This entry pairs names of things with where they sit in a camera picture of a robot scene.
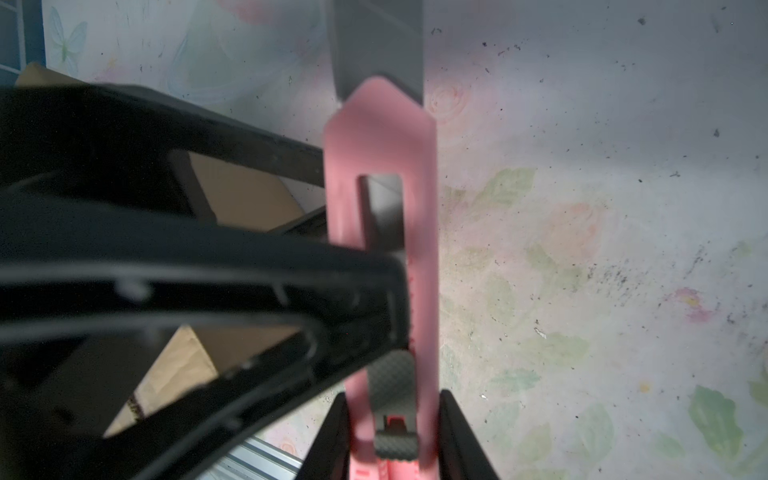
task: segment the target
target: green leaf pattern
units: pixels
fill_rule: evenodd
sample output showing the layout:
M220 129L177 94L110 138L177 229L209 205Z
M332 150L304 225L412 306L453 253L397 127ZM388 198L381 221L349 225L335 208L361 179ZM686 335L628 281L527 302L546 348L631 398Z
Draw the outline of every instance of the green leaf pattern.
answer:
M768 382L750 382L750 395L755 402L768 407Z
M533 370L514 369L505 370L492 379L507 392L521 392L532 389L541 377Z
M522 357L541 366L574 366L588 350L586 340L561 333L550 333L546 339L534 336L520 345Z
M654 440L656 450L667 458L681 458L685 456L683 446L676 439L666 433L659 432Z
M497 405L485 417L478 429L478 437L487 439L502 450L512 447L512 433L520 415L520 403L502 403Z
M717 390L696 386L688 415L704 441L721 459L735 462L744 432L736 424L736 403Z
M596 465L614 446L614 423L600 403L588 407L575 421L576 452L588 465Z
M509 282L497 273L485 281L485 301L488 314L505 325L511 325L515 318L515 294Z
M520 463L533 463L549 455L552 451L552 438L549 424L538 425L528 431L518 445Z
M488 180L475 203L510 207L531 191L535 175L533 168L505 168Z

